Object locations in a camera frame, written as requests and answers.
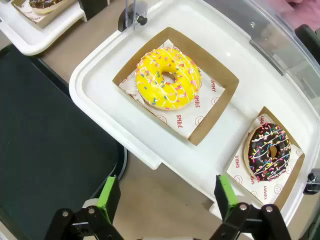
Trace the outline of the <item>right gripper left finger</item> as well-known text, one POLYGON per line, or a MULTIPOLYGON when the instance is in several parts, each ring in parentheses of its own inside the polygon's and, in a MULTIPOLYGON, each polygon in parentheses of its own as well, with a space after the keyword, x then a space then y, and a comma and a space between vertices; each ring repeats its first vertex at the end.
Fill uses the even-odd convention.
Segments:
POLYGON ((97 204, 73 212, 69 208, 58 209, 46 232, 46 240, 122 240, 113 225, 121 197, 118 178, 109 176, 97 200, 97 204))

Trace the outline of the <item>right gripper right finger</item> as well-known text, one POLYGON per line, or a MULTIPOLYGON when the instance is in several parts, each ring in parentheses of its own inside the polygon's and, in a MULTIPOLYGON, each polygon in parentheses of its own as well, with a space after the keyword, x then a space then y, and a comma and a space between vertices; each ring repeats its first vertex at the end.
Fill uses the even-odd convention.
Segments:
POLYGON ((226 175, 217 175, 214 189, 222 224, 211 236, 212 240, 236 240, 241 233, 254 240, 290 240, 290 234, 279 208, 274 204, 260 209, 239 202, 226 175))

